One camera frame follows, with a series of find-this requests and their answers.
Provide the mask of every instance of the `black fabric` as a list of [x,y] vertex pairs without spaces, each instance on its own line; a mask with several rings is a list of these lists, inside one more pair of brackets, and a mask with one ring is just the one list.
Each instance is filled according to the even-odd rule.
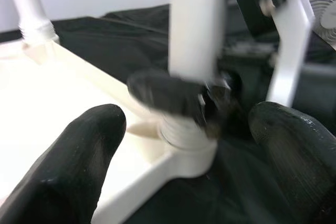
[[[234,0],[229,1],[228,19],[227,43],[254,41]],[[167,70],[168,6],[117,12],[101,19],[61,20],[54,25],[62,46],[124,83],[138,70]],[[18,34],[2,34],[0,41],[15,38]],[[277,48],[278,35],[262,35],[255,41],[270,43]],[[312,35],[307,61],[335,66],[335,55],[329,45]],[[267,60],[259,61],[261,65],[267,63]],[[248,59],[248,62],[253,65],[255,59]],[[244,71],[243,86],[248,90],[258,88],[258,80],[264,82],[262,87],[267,86],[267,80],[260,72],[253,72],[248,67]],[[245,93],[247,96],[242,99],[252,106],[254,100],[249,97],[254,99],[253,94]],[[206,175],[168,182],[126,223],[281,224],[293,223],[293,219],[264,151],[251,138],[225,135],[219,141],[214,165]]]

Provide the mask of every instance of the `white plastic rod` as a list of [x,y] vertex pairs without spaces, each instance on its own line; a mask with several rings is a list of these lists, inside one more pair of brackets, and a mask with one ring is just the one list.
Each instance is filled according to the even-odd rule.
[[171,0],[169,72],[208,82],[224,38],[225,0]]
[[54,27],[43,10],[41,0],[14,0],[19,12],[19,28],[29,45],[48,40],[58,41]]
[[267,101],[291,107],[306,55],[314,13],[309,0],[286,0],[273,15],[280,36]]

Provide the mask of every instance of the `black cloth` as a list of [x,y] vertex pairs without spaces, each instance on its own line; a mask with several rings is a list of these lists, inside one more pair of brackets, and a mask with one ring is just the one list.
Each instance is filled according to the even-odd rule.
[[[228,19],[228,44],[245,40],[278,46],[276,33],[251,38],[234,0],[229,1]],[[54,26],[63,47],[124,83],[138,70],[167,70],[167,5],[61,20]],[[0,41],[18,37],[18,32],[4,33]],[[334,66],[336,53],[313,34],[307,61]],[[168,182],[126,223],[280,224],[292,223],[292,212],[263,150],[251,138],[224,135],[206,175]]]

